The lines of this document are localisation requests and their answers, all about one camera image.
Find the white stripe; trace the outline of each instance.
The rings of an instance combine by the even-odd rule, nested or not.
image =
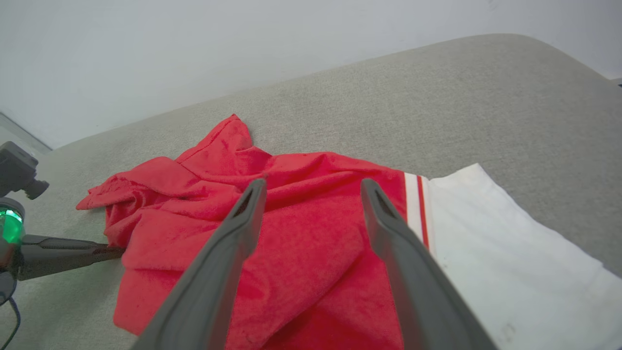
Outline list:
[[[419,207],[419,185],[417,175],[404,173],[406,185],[406,220],[408,227],[415,232],[415,235],[423,243],[423,229],[421,228],[421,208]],[[434,225],[432,224],[432,214],[430,205],[430,194],[428,189],[428,179],[421,177],[425,201],[425,221],[428,233],[428,245],[430,254],[436,257],[436,244],[434,239]]]
[[[415,235],[423,242],[421,231],[421,214],[419,212],[419,186],[417,185],[417,175],[404,173],[406,180],[406,220],[408,227],[415,232]]]

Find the wrinkled cloth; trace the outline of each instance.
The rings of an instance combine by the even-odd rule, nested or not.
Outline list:
[[[406,219],[403,172],[335,153],[272,156],[235,115],[175,160],[111,176],[77,209],[106,207],[109,244],[127,247],[114,323],[140,334],[248,184],[264,178],[261,234],[226,348],[403,348],[386,268],[367,238],[367,177]]]

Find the white wall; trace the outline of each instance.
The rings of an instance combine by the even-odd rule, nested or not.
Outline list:
[[[246,88],[494,32],[622,77],[622,0],[0,0],[0,111],[55,148]]]

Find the gray couch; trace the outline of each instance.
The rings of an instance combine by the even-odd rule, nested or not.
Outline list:
[[[86,190],[174,158],[232,113],[272,153],[334,151],[427,177],[480,163],[536,220],[622,275],[622,89],[519,35],[452,40],[199,103],[95,135],[41,159],[28,233],[105,242]],[[113,325],[119,261],[25,281],[9,349],[129,349]],[[0,308],[0,341],[13,326]]]

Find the black cable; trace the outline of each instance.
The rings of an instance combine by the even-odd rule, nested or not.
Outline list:
[[[17,324],[15,325],[15,329],[13,329],[13,333],[11,333],[11,336],[9,337],[9,339],[6,340],[4,345],[2,345],[2,348],[0,348],[0,350],[5,350],[6,347],[9,346],[9,343],[11,342],[11,340],[13,340],[13,337],[17,333],[17,329],[19,328],[19,325],[22,322],[22,318],[21,316],[19,316],[19,310],[17,309],[17,304],[15,304],[15,300],[13,300],[13,298],[9,298],[9,302],[11,303],[11,307],[13,308],[13,311],[15,311],[15,318],[17,318]]]

